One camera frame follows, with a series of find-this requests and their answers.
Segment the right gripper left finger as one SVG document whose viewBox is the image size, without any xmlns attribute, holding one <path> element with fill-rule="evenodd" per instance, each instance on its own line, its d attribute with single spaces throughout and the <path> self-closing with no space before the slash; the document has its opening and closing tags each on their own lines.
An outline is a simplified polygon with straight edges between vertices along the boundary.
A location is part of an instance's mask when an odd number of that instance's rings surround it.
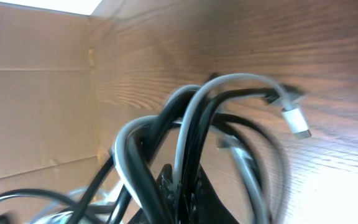
<svg viewBox="0 0 358 224">
<path fill-rule="evenodd" d="M 163 201 L 167 204 L 169 214 L 175 220 L 175 209 L 174 202 L 175 196 L 174 192 L 170 190 L 170 185 L 172 183 L 173 177 L 173 168 L 171 164 L 165 164 L 162 167 L 156 181 L 159 192 L 163 197 Z M 127 222 L 128 224 L 150 224 L 142 208 L 138 209 L 135 215 Z"/>
</svg>

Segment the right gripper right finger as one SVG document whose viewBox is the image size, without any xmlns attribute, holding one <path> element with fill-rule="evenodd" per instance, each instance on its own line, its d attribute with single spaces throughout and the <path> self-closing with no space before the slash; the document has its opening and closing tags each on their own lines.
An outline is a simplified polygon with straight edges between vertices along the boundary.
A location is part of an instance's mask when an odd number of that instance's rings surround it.
<svg viewBox="0 0 358 224">
<path fill-rule="evenodd" d="M 220 201 L 204 169 L 200 166 L 196 187 L 191 195 L 188 223 L 194 224 L 239 224 L 236 218 Z"/>
</svg>

